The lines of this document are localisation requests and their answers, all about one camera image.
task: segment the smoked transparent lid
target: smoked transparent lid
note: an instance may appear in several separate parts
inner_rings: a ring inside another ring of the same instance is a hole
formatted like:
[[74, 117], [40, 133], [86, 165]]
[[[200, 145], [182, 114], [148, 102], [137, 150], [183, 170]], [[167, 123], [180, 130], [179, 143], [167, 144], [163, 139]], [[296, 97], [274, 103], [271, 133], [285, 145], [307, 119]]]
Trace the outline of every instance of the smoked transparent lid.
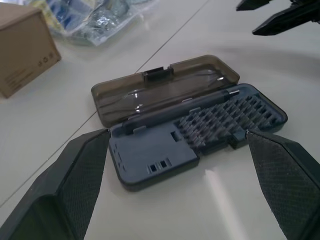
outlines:
[[110, 128], [136, 115], [236, 85], [239, 75], [204, 55], [95, 85], [91, 93], [102, 124]]

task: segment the plastic bag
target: plastic bag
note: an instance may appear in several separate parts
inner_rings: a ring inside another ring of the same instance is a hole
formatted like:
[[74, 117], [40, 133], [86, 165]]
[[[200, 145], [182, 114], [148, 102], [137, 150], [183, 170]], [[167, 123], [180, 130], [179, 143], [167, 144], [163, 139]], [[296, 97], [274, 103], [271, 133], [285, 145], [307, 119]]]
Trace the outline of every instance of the plastic bag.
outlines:
[[40, 8], [54, 36], [98, 46], [157, 0], [23, 0]]

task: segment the precision screwdriver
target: precision screwdriver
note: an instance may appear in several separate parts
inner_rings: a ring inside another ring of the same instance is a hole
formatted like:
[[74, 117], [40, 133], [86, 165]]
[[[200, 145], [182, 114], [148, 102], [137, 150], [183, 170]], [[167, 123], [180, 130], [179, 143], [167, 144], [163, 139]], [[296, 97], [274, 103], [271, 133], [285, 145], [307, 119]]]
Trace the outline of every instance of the precision screwdriver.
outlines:
[[122, 129], [125, 134], [132, 134], [134, 129], [146, 126], [153, 127], [165, 122], [177, 119], [179, 117], [189, 115], [190, 110], [201, 108], [209, 108], [212, 105], [222, 104], [228, 101], [233, 96], [240, 93], [239, 90], [229, 92], [221, 90], [212, 94], [201, 96], [195, 99], [184, 101], [178, 105], [170, 106], [155, 112], [146, 113], [140, 116], [133, 117], [123, 122]]

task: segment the plastic case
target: plastic case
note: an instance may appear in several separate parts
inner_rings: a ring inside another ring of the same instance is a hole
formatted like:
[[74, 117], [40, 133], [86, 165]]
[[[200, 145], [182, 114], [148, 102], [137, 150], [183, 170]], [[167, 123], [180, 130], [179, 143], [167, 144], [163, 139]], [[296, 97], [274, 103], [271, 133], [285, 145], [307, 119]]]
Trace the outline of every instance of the plastic case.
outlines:
[[286, 113], [219, 58], [205, 55], [95, 85], [117, 176], [138, 191], [196, 167], [202, 155], [276, 132]]

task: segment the table surface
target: table surface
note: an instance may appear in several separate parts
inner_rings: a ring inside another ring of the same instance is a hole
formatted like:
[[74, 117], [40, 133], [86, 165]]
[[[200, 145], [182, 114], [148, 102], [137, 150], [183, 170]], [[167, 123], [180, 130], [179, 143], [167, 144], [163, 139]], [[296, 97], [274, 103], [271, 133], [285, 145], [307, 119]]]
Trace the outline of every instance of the table surface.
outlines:
[[[239, 83], [254, 85], [279, 105], [288, 122], [277, 134], [320, 156], [320, 26], [254, 36], [252, 29], [289, 3], [235, 12], [237, 4], [162, 0], [154, 14], [103, 46], [59, 43], [63, 61], [0, 104], [0, 224], [70, 139], [103, 127], [90, 96], [94, 84], [201, 55], [218, 56], [240, 75]], [[85, 239], [129, 238], [286, 239], [248, 146], [220, 150], [136, 193], [122, 188], [108, 153]]]

